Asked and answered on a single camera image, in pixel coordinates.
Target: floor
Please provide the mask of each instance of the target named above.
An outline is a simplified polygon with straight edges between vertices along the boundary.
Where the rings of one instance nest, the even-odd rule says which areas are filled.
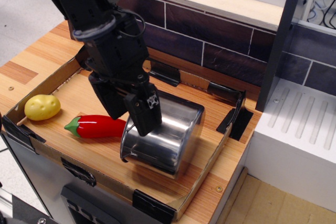
[[[0,66],[64,20],[51,0],[0,0]],[[3,189],[45,212],[0,138]]]
[[[245,168],[218,224],[336,223],[336,213],[270,186],[247,172]]]

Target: cable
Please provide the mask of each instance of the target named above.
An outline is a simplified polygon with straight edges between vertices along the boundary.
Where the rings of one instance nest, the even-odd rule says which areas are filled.
[[[135,38],[139,38],[140,36],[142,36],[143,33],[144,33],[145,30],[146,30],[146,23],[145,23],[145,20],[144,20],[139,14],[137,14],[137,13],[131,11],[131,10],[124,10],[124,9],[118,7],[118,11],[121,12],[121,13],[133,14],[135,17],[137,17],[137,18],[141,21],[142,26],[143,26],[142,31],[141,31],[139,34],[137,34],[137,35],[127,34],[127,33],[123,32],[123,31],[120,31],[120,30],[119,30],[120,35],[121,35],[123,38],[125,38],[125,39],[135,39]]]
[[[319,9],[319,10],[325,10],[325,9],[327,9],[329,7],[329,5],[331,4],[331,2],[332,2],[332,0],[329,0],[328,5],[325,5],[325,7],[320,7],[320,6],[316,7],[316,0],[314,0],[314,7],[316,9]]]
[[[334,18],[334,16],[336,15],[336,12],[334,12],[334,14],[332,15],[331,19],[329,20],[329,24],[336,29],[336,27],[333,26],[333,24],[331,23],[332,19]]]
[[[323,23],[324,23],[324,25],[325,25],[326,27],[328,27],[328,28],[331,28],[331,29],[335,29],[335,28],[332,28],[332,27],[334,27],[334,26],[330,27],[330,26],[327,25],[327,23],[326,23],[326,21],[325,21],[325,17],[326,17],[326,15],[327,15],[328,11],[330,11],[330,8],[333,6],[333,4],[335,3],[335,1],[336,1],[336,0],[333,0],[332,4],[329,6],[329,8],[327,9],[326,13],[325,13],[324,16],[323,16]]]
[[[310,13],[314,13],[314,16],[310,17],[310,18],[307,18],[307,21],[310,22],[309,20],[312,19],[312,18],[315,18],[316,17],[316,12],[314,10],[311,10]]]

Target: tile backsplash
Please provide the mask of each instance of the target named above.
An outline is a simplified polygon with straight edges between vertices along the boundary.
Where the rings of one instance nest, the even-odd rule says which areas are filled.
[[[166,0],[120,0],[146,21],[148,47],[261,86],[274,31]]]
[[[300,25],[294,25],[291,33],[281,77],[336,95],[336,36]]]

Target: cardboard tray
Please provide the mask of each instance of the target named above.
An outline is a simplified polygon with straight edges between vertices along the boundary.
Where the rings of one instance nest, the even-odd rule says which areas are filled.
[[[64,129],[78,115],[107,115],[88,81],[89,73],[80,67],[76,58],[64,64],[3,117],[6,133],[31,151],[64,166],[87,184],[117,195],[159,221],[178,221],[230,135],[231,123],[224,134],[216,129],[235,105],[184,84],[173,87],[151,78],[159,90],[205,107],[204,127],[194,158],[186,173],[172,180],[122,162],[119,138],[84,139]],[[44,121],[26,119],[26,101],[36,94],[50,93],[60,100],[61,111]],[[204,201],[212,203],[211,198]]]

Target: wood grain surface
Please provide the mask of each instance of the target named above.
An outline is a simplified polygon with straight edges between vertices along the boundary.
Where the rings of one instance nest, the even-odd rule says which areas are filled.
[[[70,39],[67,23],[64,22],[1,67],[1,113],[7,113],[32,89],[69,61],[81,47],[82,43]],[[120,139],[118,138],[77,138],[64,130],[64,126],[78,115],[107,115],[89,84],[88,74],[87,71],[81,70],[54,93],[61,102],[59,114],[40,122],[23,121],[26,126],[47,141],[41,148],[37,146],[37,150],[46,156],[55,151],[78,161],[80,164],[91,167],[97,171],[97,174],[102,174],[104,178],[107,177],[124,187],[121,196],[125,199],[129,200],[132,191],[138,189],[175,209],[180,208],[182,212],[185,210],[181,218],[178,216],[179,223],[208,223],[261,116],[260,112],[254,110],[259,88],[248,86],[249,95],[246,107],[254,112],[254,116],[243,137],[240,141],[228,138],[216,162],[203,183],[200,184],[199,190],[195,195],[192,195],[192,198],[189,197],[192,200],[188,205],[189,202],[185,203],[186,199],[192,188],[197,185],[202,171],[223,139],[223,134],[218,133],[216,128],[233,108],[232,105],[188,85],[179,84],[175,88],[156,79],[151,79],[158,89],[199,103],[205,107],[206,111],[201,139],[190,167],[184,176],[178,180],[171,180],[143,167],[123,163],[120,159]],[[234,85],[246,87],[247,84],[235,81]],[[108,189],[103,179],[101,183],[98,181],[98,184]],[[217,186],[222,187],[223,191],[218,192]]]

